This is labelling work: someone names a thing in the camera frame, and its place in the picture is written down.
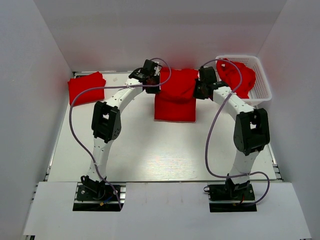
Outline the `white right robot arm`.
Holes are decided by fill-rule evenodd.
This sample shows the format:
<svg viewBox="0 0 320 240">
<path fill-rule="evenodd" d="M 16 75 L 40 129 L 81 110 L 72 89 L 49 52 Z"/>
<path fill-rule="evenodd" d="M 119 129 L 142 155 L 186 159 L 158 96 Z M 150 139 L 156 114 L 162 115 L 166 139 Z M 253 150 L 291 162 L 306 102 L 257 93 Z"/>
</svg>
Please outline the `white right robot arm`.
<svg viewBox="0 0 320 240">
<path fill-rule="evenodd" d="M 265 109 L 256 109 L 237 96 L 223 81 L 206 84 L 196 80 L 193 96 L 196 99 L 211 99 L 219 105 L 219 109 L 210 126 L 205 143 L 205 167 L 208 173 L 216 178 L 231 180 L 225 188 L 226 195 L 236 200 L 244 193 L 242 184 L 253 175 L 265 175 L 262 171 L 252 172 L 253 164 L 270 142 L 268 113 Z M 209 167 L 208 151 L 213 128 L 222 110 L 225 110 L 235 121 L 233 142 L 236 155 L 231 170 L 227 175 L 213 173 Z"/>
</svg>

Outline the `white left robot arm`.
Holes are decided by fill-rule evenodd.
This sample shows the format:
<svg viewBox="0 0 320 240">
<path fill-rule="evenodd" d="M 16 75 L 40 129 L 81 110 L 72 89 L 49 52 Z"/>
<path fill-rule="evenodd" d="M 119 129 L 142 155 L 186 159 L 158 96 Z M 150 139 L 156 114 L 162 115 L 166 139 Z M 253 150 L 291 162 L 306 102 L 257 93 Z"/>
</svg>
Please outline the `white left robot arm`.
<svg viewBox="0 0 320 240">
<path fill-rule="evenodd" d="M 94 105 L 91 129 L 93 130 L 93 157 L 87 176 L 102 182 L 107 178 L 106 168 L 114 140 L 120 135 L 121 113 L 126 106 L 144 90 L 135 78 L 129 78 L 125 88 L 118 90 L 107 101 Z"/>
</svg>

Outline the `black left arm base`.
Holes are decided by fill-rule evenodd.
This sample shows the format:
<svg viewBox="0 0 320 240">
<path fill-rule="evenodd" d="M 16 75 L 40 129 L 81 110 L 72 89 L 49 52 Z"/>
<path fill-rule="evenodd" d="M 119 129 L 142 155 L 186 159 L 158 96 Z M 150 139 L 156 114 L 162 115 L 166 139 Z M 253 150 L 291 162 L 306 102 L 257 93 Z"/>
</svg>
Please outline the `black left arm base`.
<svg viewBox="0 0 320 240">
<path fill-rule="evenodd" d="M 119 212 L 126 197 L 126 186 L 93 181 L 83 175 L 77 184 L 72 210 L 74 212 Z"/>
</svg>

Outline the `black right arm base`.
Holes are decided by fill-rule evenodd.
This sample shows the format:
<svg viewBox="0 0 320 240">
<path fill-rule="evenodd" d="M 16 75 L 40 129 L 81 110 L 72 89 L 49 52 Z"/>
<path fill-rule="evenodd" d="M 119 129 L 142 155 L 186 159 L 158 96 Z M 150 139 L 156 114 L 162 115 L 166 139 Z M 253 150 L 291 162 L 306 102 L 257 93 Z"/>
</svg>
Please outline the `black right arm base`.
<svg viewBox="0 0 320 240">
<path fill-rule="evenodd" d="M 231 179 L 227 179 L 224 184 L 209 184 L 203 191 L 208 194 L 211 213 L 257 211 L 254 189 L 249 180 L 234 184 Z"/>
</svg>

